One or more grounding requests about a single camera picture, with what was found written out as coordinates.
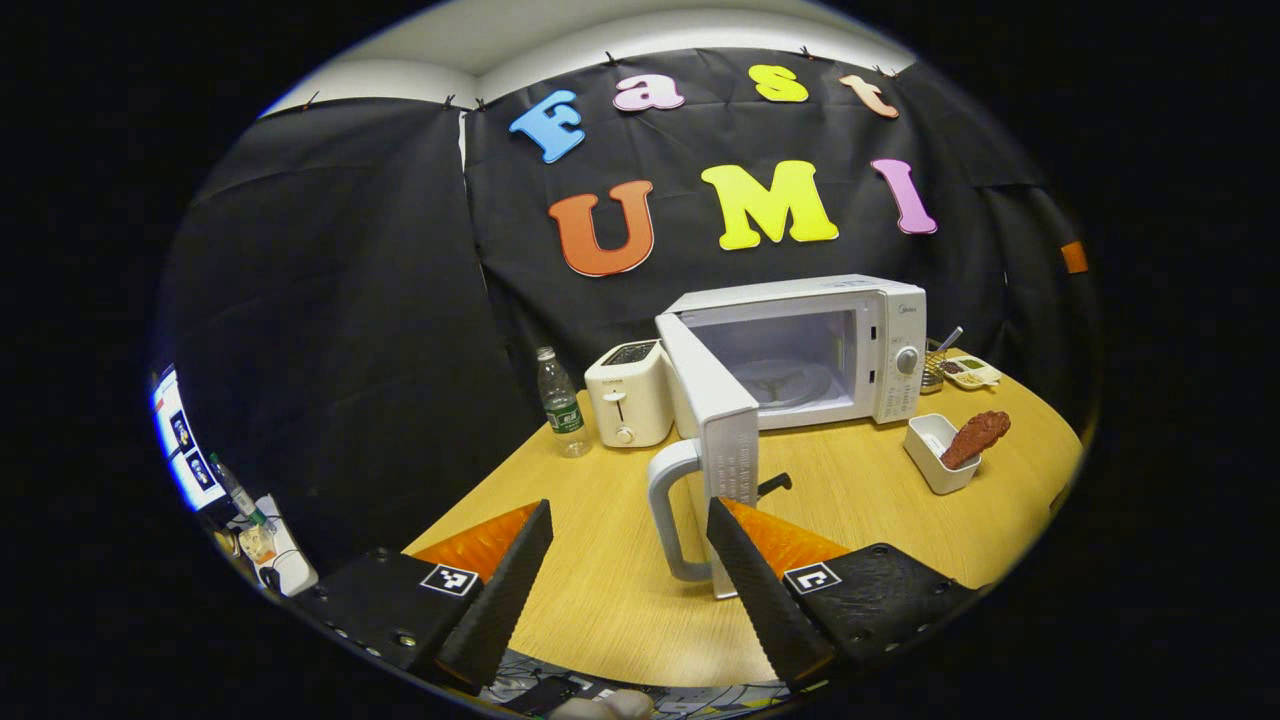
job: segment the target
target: fried chicken drumstick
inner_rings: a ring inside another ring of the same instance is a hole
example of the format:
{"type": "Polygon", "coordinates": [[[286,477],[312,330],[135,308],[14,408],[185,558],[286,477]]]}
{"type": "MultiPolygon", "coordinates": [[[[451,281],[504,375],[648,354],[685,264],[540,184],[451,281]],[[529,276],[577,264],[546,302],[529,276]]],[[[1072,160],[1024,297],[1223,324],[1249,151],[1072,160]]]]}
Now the fried chicken drumstick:
{"type": "Polygon", "coordinates": [[[942,464],[948,470],[955,470],[970,457],[996,445],[996,441],[1004,437],[1011,425],[1009,414],[1004,411],[988,410],[987,413],[974,415],[956,433],[955,439],[951,441],[951,447],[942,454],[942,464]]]}

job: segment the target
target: black fabric curtain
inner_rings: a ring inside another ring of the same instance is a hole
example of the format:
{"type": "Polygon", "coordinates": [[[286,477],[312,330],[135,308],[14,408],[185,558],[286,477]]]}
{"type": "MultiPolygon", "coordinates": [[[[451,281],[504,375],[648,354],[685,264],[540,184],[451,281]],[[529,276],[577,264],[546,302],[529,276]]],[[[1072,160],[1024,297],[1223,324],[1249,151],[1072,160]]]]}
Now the black fabric curtain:
{"type": "MultiPolygon", "coordinates": [[[[534,377],[534,347],[552,343],[581,382],[609,347],[655,337],[653,318],[689,291],[861,273],[925,288],[931,337],[963,325],[963,347],[1025,383],[1078,429],[1085,423],[1079,380],[1089,360],[1083,327],[1092,320],[1082,314],[1092,310],[1069,288],[1078,281],[1068,275],[1060,250],[1078,238],[1050,200],[1042,173],[998,123],[923,63],[884,77],[768,50],[660,53],[548,78],[465,122],[476,246],[520,378],[534,377]],[[753,65],[787,68],[808,99],[767,100],[749,77],[753,65]],[[640,74],[672,78],[684,104],[639,113],[616,108],[616,85],[640,74]],[[878,88],[899,117],[873,111],[847,85],[850,76],[878,88]],[[541,149],[509,126],[563,90],[573,94],[570,105],[581,115],[570,128],[586,135],[545,163],[541,149]],[[878,159],[911,167],[936,232],[908,234],[897,227],[897,202],[870,165],[878,159]],[[721,202],[703,170],[739,165],[769,187],[786,160],[814,165],[838,237],[762,238],[756,247],[721,249],[721,202]],[[596,196],[591,222],[599,246],[618,249],[627,225],[609,191],[637,179],[653,184],[648,259],[605,277],[575,272],[549,208],[576,195],[596,196]]],[[[527,382],[525,395],[536,402],[527,382]]]]}
{"type": "Polygon", "coordinates": [[[540,421],[485,297],[458,140],[433,102],[266,117],[192,201],[163,278],[196,437],[279,501],[321,574],[407,544],[540,421]]]}

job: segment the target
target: bottle label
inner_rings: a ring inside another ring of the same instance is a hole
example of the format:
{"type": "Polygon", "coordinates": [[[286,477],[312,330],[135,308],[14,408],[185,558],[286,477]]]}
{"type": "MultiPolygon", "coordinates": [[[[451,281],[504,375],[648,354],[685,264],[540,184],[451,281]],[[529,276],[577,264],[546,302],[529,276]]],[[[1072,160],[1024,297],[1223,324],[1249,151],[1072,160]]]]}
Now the bottle label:
{"type": "Polygon", "coordinates": [[[553,433],[572,433],[582,428],[582,413],[579,411],[577,401],[575,401],[559,410],[548,409],[547,421],[550,423],[553,433]]]}

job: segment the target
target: white ceiling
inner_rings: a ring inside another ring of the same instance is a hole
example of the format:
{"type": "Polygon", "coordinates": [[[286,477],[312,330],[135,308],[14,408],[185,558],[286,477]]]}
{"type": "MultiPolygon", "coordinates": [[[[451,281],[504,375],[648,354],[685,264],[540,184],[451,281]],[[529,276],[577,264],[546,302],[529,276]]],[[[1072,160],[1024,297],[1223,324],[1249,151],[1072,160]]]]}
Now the white ceiling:
{"type": "Polygon", "coordinates": [[[687,9],[758,10],[854,35],[867,32],[840,12],[808,0],[453,0],[352,46],[334,60],[416,60],[479,77],[571,32],[646,13],[687,9]]]}

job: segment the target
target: orange tag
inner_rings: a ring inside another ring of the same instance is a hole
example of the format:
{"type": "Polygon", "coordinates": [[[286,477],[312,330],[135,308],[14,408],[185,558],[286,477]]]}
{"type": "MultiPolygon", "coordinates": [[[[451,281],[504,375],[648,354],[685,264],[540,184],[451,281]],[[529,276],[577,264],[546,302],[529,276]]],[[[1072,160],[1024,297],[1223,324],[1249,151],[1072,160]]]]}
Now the orange tag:
{"type": "Polygon", "coordinates": [[[1084,259],[1084,246],[1080,241],[1069,242],[1061,247],[1062,259],[1066,260],[1066,273],[1084,273],[1089,269],[1089,261],[1084,259]]]}

